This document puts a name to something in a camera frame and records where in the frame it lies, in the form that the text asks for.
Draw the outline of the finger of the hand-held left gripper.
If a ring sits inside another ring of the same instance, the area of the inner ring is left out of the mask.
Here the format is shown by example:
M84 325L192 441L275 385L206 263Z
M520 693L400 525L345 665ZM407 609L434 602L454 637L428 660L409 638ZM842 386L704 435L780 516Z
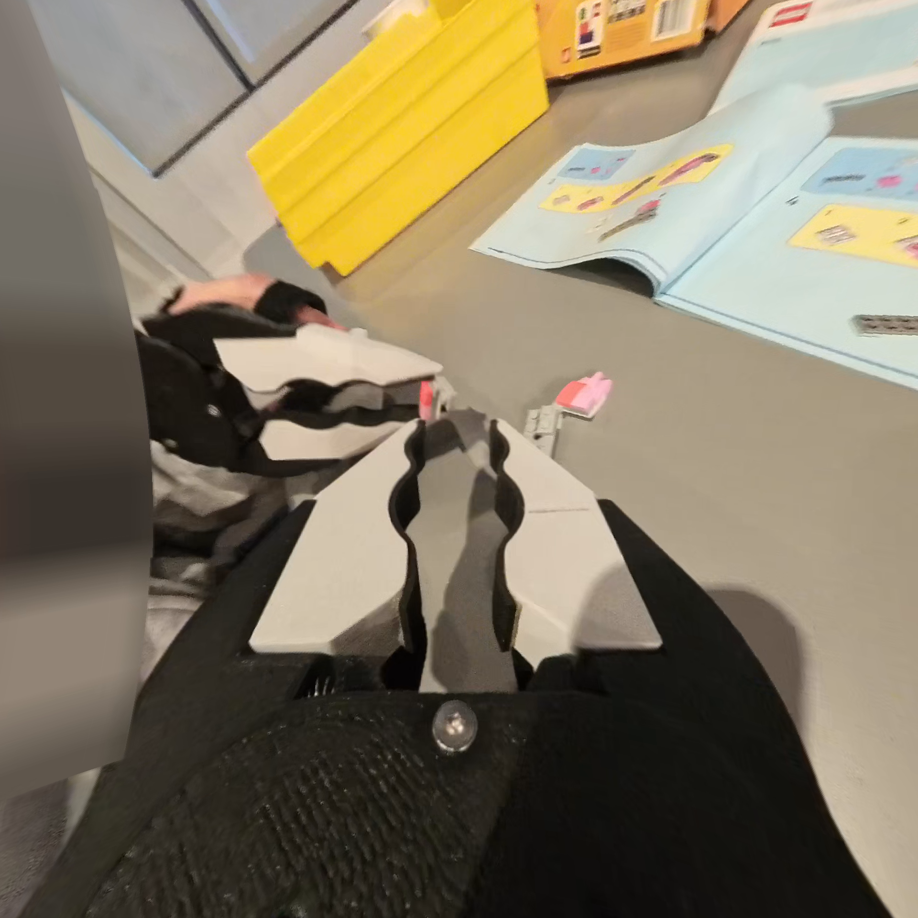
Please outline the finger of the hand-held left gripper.
M386 388L442 373L441 363L371 339L358 328L305 325L293 337L214 339L214 346L223 369L244 388L260 394L295 382Z
M292 476L373 450L419 419L420 384L288 384L254 393L254 472Z

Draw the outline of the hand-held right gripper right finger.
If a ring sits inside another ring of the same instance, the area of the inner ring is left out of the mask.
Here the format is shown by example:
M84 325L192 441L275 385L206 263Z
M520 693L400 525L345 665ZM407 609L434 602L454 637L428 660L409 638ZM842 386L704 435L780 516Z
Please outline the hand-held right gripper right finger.
M506 528L495 561L499 648L536 668L581 652L663 645L594 492L507 422L491 422L495 511Z

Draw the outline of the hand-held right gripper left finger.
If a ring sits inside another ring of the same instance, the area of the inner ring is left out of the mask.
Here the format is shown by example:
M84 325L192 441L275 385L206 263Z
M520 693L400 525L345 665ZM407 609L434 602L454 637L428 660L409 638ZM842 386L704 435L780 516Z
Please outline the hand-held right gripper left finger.
M417 550L427 425L413 420L307 499L305 523L248 638L262 656L351 657L419 683L428 650Z

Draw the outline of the grey desk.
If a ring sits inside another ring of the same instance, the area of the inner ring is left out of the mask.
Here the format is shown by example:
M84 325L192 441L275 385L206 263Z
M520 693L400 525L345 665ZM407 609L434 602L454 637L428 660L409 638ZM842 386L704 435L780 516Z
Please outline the grey desk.
M141 176L153 223L208 272L282 276L340 322L440 361L518 420L576 376L612 398L558 458L614 500L764 653L832 813L894 916L916 916L916 393L652 304L613 269L540 273L468 250L580 142L631 145L708 110L761 13L701 50L559 86L549 111L342 280L264 202L214 249L200 205L241 202L229 155Z

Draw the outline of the person's left hand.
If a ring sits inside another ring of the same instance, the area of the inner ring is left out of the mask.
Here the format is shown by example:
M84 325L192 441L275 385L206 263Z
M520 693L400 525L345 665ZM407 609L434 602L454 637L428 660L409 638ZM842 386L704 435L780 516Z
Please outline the person's left hand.
M328 315L320 296L261 273L189 283L172 295L163 311L179 315L206 306L239 308L277 324L321 325L345 330Z

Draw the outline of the grey clothing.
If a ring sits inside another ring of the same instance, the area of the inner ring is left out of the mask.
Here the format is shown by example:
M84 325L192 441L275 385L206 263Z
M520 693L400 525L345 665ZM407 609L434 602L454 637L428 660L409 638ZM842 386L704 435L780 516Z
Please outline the grey clothing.
M140 683L226 577L289 511L277 479L196 465L151 442L153 557Z

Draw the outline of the yellow plastic bin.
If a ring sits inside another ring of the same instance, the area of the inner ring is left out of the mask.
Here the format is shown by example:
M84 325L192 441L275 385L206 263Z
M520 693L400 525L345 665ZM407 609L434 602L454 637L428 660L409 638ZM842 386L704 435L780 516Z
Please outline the yellow plastic bin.
M534 2L428 2L247 156L295 251L345 277L548 105Z

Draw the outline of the open light blue instruction booklet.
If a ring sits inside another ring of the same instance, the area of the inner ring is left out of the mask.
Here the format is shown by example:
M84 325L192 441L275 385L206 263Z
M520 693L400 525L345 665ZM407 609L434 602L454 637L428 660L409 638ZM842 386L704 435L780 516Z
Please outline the open light blue instruction booklet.
M622 267L655 304L916 390L917 144L845 136L798 86L646 143L573 146L470 245Z

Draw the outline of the orange toy set box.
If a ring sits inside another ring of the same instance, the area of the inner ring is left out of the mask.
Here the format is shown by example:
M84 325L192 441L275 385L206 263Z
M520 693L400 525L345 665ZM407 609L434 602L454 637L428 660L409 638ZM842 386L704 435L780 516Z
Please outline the orange toy set box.
M540 1L539 47L548 82L696 49L746 1Z

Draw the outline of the closed booklet red bird cover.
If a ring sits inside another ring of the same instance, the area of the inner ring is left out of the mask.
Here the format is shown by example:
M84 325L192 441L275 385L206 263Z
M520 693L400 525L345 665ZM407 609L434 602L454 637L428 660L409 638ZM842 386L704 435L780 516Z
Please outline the closed booklet red bird cover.
M776 86L804 86L826 106L917 88L915 1L789 1L769 6L710 113Z

